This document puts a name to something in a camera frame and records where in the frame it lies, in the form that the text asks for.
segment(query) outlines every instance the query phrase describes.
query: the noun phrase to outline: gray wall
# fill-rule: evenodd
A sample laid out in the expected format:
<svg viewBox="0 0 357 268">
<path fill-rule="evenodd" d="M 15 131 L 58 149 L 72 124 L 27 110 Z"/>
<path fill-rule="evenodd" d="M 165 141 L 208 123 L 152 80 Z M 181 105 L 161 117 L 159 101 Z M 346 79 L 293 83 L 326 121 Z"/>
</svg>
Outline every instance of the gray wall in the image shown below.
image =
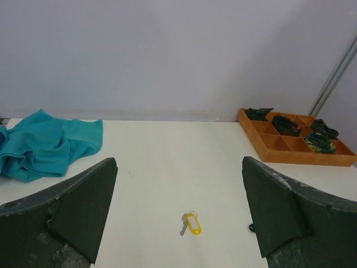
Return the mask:
<svg viewBox="0 0 357 268">
<path fill-rule="evenodd" d="M 357 57 L 337 84 L 319 118 L 340 132 L 341 139 L 357 154 Z"/>
<path fill-rule="evenodd" d="M 356 29 L 356 0 L 4 0 L 0 115 L 307 113 Z"/>
</svg>

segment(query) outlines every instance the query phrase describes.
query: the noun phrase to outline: tabletop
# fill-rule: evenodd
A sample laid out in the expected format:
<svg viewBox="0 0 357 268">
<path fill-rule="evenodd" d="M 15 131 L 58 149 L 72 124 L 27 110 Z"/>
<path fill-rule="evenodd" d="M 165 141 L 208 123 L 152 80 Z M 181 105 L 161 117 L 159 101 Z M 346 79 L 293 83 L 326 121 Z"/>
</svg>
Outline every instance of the tabletop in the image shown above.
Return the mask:
<svg viewBox="0 0 357 268">
<path fill-rule="evenodd" d="M 20 119 L 12 119 L 13 127 Z M 103 121 L 103 148 L 63 178 L 0 178 L 0 204 L 114 157 L 119 168 L 95 268 L 268 267 L 260 257 L 242 179 L 242 159 L 259 159 L 238 123 Z M 357 201 L 357 169 L 267 164 L 330 194 Z M 180 236 L 196 211 L 202 233 Z"/>
</svg>

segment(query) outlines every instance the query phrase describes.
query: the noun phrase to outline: key tag label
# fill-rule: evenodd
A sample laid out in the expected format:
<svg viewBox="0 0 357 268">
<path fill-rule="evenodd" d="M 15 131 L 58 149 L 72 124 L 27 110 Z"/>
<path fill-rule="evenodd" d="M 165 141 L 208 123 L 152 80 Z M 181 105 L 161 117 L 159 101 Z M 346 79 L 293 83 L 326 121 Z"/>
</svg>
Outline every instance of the key tag label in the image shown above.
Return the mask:
<svg viewBox="0 0 357 268">
<path fill-rule="evenodd" d="M 195 211 L 190 212 L 186 216 L 187 224 L 189 225 L 189 229 L 191 233 L 198 236 L 201 233 L 201 226 L 199 221 L 197 220 L 197 213 Z"/>
</svg>

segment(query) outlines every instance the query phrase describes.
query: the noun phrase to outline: orange wooden box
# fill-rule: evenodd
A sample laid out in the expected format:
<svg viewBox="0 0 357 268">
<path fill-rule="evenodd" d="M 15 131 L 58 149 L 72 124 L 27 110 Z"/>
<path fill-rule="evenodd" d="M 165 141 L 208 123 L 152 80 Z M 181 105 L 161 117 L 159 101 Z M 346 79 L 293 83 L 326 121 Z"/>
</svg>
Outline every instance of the orange wooden box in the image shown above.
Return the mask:
<svg viewBox="0 0 357 268">
<path fill-rule="evenodd" d="M 240 109 L 238 122 L 247 134 L 250 142 L 263 162 L 326 165 L 326 166 L 351 166 L 357 161 L 357 156 L 340 140 L 332 140 L 336 147 L 334 154 L 316 153 L 305 143 L 304 138 L 312 131 L 309 128 L 316 119 L 312 116 L 299 114 L 269 112 L 267 121 L 250 120 Z M 282 115 L 302 126 L 300 137 L 283 136 L 272 125 L 276 115 Z"/>
</svg>

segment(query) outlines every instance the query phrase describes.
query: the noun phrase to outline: blue fabric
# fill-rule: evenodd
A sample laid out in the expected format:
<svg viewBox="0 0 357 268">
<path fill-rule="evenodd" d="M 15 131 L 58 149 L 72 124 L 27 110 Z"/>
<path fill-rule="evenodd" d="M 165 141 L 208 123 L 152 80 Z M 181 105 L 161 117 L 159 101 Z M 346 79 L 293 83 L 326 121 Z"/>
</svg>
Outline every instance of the blue fabric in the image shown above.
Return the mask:
<svg viewBox="0 0 357 268">
<path fill-rule="evenodd" d="M 102 148 L 103 121 L 53 118 L 43 110 L 13 129 L 0 126 L 0 174 L 22 181 L 64 176 L 76 159 Z"/>
</svg>

